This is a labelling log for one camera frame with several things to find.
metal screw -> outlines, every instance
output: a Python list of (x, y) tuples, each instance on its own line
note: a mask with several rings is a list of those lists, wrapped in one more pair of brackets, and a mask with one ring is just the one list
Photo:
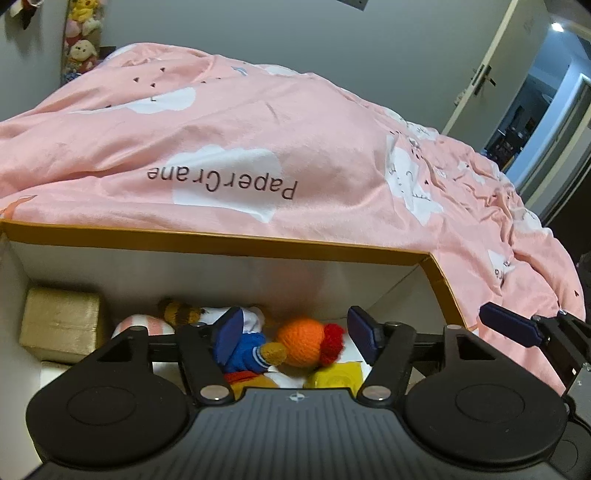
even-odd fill
[(370, 400), (382, 401), (389, 398), (390, 395), (392, 395), (392, 392), (388, 387), (384, 387), (382, 385), (372, 385), (370, 387), (365, 387), (362, 391), (362, 394), (365, 398)]
[(199, 393), (203, 398), (219, 401), (226, 398), (230, 394), (230, 391), (223, 385), (208, 385), (207, 387), (203, 387)]

white cloud print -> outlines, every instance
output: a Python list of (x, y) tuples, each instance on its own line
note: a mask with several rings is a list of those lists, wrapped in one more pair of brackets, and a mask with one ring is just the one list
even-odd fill
[(493, 252), (493, 250), (488, 250), (488, 258), (491, 260), (492, 269), (496, 279), (500, 282), (500, 285), (503, 286), (505, 276), (515, 269), (515, 265), (511, 265), (511, 262), (509, 262), (503, 255)]
[(419, 140), (436, 140), (439, 136), (439, 132), (434, 128), (424, 127), (413, 122), (407, 122), (407, 127)]
[(153, 97), (123, 103), (122, 105), (114, 105), (108, 108), (99, 108), (97, 110), (78, 110), (72, 113), (91, 115), (93, 113), (112, 112), (113, 110), (121, 110), (124, 108), (145, 115), (166, 111), (179, 112), (189, 108), (194, 103), (195, 97), (195, 89), (186, 87), (173, 92), (163, 93), (162, 95), (155, 95)]
[[(297, 182), (283, 175), (278, 158), (265, 148), (207, 145), (172, 156), (165, 168), (170, 170), (164, 178), (173, 175), (175, 204), (237, 210), (263, 223), (297, 194)], [(179, 181), (178, 172), (184, 180)]]
[(513, 217), (513, 227), (518, 232), (542, 232), (545, 235), (552, 235), (552, 230), (542, 227), (538, 216), (525, 207), (509, 207)]
[(474, 180), (476, 180), (480, 185), (484, 185), (486, 183), (485, 178), (482, 175), (478, 175), (478, 173), (476, 173), (474, 170), (472, 170), (472, 168), (470, 167), (470, 165), (468, 165), (468, 163), (461, 161), (458, 166), (457, 169), (459, 171), (464, 171), (464, 170), (469, 170), (470, 174), (472, 175), (472, 178)]
[(403, 148), (394, 146), (394, 137), (388, 136), (385, 177), (390, 192), (402, 198), (406, 208), (426, 225), (432, 213), (441, 213), (443, 207), (431, 199), (431, 194), (418, 181), (418, 165)]
[(300, 75), (299, 72), (289, 69), (287, 67), (282, 67), (281, 65), (256, 65), (259, 68), (262, 68), (267, 73), (271, 75), (283, 75), (286, 77), (293, 77), (294, 75)]
[(382, 108), (384, 109), (384, 113), (388, 115), (390, 118), (393, 118), (400, 124), (406, 125), (406, 120), (402, 118), (402, 116), (396, 113), (394, 110), (390, 110), (390, 108), (387, 108), (385, 106), (383, 106)]

ceiling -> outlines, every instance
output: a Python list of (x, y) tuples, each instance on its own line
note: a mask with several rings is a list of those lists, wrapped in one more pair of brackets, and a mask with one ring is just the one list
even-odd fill
[(554, 96), (573, 57), (587, 58), (582, 42), (571, 32), (548, 29), (548, 34), (529, 71), (530, 81), (547, 95)]
[(574, 22), (591, 32), (591, 14), (577, 0), (544, 0), (544, 2), (552, 16)]

door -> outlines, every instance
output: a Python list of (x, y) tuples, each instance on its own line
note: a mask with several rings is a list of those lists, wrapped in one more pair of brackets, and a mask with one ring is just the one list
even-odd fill
[(444, 135), (477, 152), (485, 147), (523, 85), (549, 25), (544, 0), (511, 0)]

red yarn tuft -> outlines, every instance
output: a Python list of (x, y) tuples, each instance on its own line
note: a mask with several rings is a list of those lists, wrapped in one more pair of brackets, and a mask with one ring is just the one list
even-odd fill
[(324, 327), (324, 340), (320, 344), (320, 365), (328, 367), (336, 362), (343, 351), (343, 334), (345, 330), (336, 323), (328, 323)]

